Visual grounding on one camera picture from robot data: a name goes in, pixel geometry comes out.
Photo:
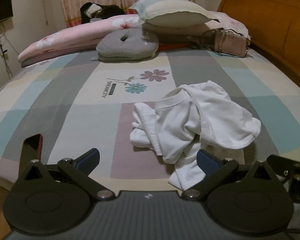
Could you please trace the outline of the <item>white long-sleeve shirt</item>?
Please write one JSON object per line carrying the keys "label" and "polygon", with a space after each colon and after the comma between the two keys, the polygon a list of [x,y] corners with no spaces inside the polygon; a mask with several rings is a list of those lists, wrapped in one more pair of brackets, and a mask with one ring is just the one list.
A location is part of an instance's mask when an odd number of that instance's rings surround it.
{"label": "white long-sleeve shirt", "polygon": [[208,174],[198,167],[199,150],[243,164],[243,149],[261,131],[260,120],[212,81],[181,85],[155,102],[153,108],[135,103],[133,116],[131,144],[149,148],[165,163],[174,165],[168,182],[182,191]]}

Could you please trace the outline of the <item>black clothes pile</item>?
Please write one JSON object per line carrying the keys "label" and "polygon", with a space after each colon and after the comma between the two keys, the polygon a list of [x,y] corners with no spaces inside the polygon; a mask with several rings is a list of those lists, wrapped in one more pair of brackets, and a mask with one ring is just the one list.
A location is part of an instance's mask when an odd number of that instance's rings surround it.
{"label": "black clothes pile", "polygon": [[125,15],[126,12],[117,5],[101,5],[87,2],[80,8],[81,24],[90,23],[93,18],[108,19],[113,16]]}

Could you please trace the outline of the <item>patchwork pastel bed sheet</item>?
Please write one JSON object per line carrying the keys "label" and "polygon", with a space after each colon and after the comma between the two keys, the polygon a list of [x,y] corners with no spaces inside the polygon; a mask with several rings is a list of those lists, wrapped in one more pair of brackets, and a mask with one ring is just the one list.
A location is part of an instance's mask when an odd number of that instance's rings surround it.
{"label": "patchwork pastel bed sheet", "polygon": [[171,190],[173,166],[129,140],[136,102],[153,105],[180,85],[213,81],[262,122],[245,161],[280,154],[300,161],[300,88],[255,51],[243,59],[206,50],[161,52],[134,63],[103,63],[74,53],[24,68],[0,90],[0,186],[18,178],[23,142],[43,137],[41,161],[55,164],[91,148],[91,177],[120,190]]}

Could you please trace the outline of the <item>pink handbag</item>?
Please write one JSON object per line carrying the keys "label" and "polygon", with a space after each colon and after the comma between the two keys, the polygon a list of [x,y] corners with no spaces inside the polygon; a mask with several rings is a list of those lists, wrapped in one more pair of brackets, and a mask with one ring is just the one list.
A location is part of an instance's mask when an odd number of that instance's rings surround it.
{"label": "pink handbag", "polygon": [[215,31],[213,49],[216,53],[243,58],[247,55],[249,38],[232,29],[219,28]]}

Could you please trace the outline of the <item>grey round cushion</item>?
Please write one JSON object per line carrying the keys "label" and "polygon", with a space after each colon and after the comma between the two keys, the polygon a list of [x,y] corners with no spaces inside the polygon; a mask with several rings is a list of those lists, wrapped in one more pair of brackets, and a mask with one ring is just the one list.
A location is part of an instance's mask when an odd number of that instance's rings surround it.
{"label": "grey round cushion", "polygon": [[152,31],[121,29],[109,33],[97,44],[97,59],[104,62],[142,61],[153,57],[159,48]]}

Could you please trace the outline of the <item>orange wooden headboard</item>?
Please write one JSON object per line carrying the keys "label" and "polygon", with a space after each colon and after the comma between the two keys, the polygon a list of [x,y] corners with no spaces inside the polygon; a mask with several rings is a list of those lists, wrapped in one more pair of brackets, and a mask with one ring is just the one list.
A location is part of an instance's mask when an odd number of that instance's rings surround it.
{"label": "orange wooden headboard", "polygon": [[242,22],[253,48],[300,87],[300,0],[221,0],[218,11]]}

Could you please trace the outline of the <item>striped pastel pillow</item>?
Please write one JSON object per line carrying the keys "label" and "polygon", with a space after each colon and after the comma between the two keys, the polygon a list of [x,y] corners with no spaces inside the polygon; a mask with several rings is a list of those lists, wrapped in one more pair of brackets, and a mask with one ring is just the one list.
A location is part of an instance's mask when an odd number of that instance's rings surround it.
{"label": "striped pastel pillow", "polygon": [[188,0],[139,0],[130,9],[145,29],[161,34],[200,36],[209,22],[219,25],[212,12]]}

